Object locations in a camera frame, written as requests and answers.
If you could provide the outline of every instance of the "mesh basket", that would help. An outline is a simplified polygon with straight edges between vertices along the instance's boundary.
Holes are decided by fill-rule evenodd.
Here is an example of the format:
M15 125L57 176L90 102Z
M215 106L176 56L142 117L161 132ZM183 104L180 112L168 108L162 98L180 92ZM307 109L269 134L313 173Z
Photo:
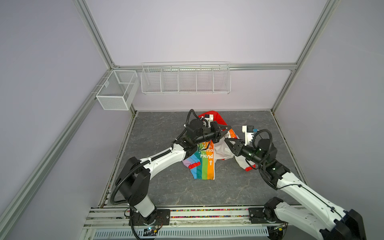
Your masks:
M139 84L136 71L113 70L96 97L105 110L129 110Z
M229 63L216 65L144 66L141 90L144 94L229 93Z

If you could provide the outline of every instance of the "white wall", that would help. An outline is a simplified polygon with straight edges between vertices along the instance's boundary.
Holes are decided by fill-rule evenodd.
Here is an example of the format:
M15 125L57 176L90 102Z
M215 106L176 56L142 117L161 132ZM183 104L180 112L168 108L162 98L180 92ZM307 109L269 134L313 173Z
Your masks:
M0 213L106 71L71 0L0 2Z
M116 65L296 62L326 0L87 0Z
M144 95L139 89L133 105L139 111L271 109L289 73L289 70L231 71L229 94Z
M79 238L90 208L98 206L129 115L95 103L8 240Z
M0 214L106 71L71 0L0 2ZM129 113L98 103L9 239L77 240Z
M277 118L311 187L382 238L384 2L341 1Z

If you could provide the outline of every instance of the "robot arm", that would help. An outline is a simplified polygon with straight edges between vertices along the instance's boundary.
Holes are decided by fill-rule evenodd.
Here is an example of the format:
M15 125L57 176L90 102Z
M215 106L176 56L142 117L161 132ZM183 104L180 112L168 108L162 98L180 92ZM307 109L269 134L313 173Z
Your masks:
M319 240L366 239L361 215L353 209L347 212L303 183L275 159L277 149L273 144L269 147L269 139L259 140L255 147L248 142L246 145L240 139L227 138L225 141L236 156L242 155L258 165L260 175L270 187L288 193L315 216L307 215L275 197L265 204L264 214L258 218L288 222Z
M189 122L191 113L195 115L196 119ZM230 129L230 126L212 121L210 116L199 119L191 110L184 131L175 139L172 147L147 158L138 160L132 157L127 161L116 180L116 187L111 194L110 202L112 204L128 203L133 210L140 213L144 223L154 223L157 208L147 195L150 179L168 166L190 157L197 151L199 143L208 141L217 143ZM249 144L250 137L251 133L248 133L247 144L243 140L231 138L226 138L225 142L236 156L242 155L254 162L258 166L262 178L270 187L285 191L314 215L313 217L305 214L274 197L264 205L263 213L254 218L261 218L269 222L278 219L288 222L319 240L366 240L360 214L354 210L345 211L304 184L275 159L277 149L270 144L269 139L261 139L255 146L254 143ZM121 192L125 200L114 201L117 191Z
M196 119L189 121L191 113ZM147 195L149 181L170 165L190 157L197 151L199 143L219 142L230 129L231 126L213 121L213 116L207 115L199 118L193 110L190 110L185 129L174 140L172 147L140 160L135 157L127 160L116 179L116 187L110 196L110 203L112 205L128 203L130 207L140 213L143 222L152 224L156 218L157 209ZM114 200L117 191L123 195L125 200Z

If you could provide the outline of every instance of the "green stripe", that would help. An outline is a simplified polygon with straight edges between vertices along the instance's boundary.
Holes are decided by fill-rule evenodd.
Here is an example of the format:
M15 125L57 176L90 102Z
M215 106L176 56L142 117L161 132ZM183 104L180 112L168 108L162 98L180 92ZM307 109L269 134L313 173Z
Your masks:
M208 158L206 157L202 157L202 160L200 161L201 162L201 165L203 165L202 167L202 178L201 179L207 179L207 174L208 174Z

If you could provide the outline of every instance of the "mounting plate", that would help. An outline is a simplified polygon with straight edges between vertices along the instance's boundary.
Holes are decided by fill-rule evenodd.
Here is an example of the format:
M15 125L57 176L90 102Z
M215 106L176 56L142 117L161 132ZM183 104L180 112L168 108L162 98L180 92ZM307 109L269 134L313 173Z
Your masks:
M131 217L132 217L132 221L133 221L134 226L147 226L144 224L144 219L143 219L143 217L141 217L140 213L132 211ZM155 219L155 222L151 225L161 225L162 221L163 221L163 226L169 225L169 220L170 220L170 210L169 209L158 209L157 210L157 218Z
M250 207L248 208L249 211L249 220L251 223L271 223L264 219L264 208L263 207ZM283 221L277 220L274 223L283 223Z

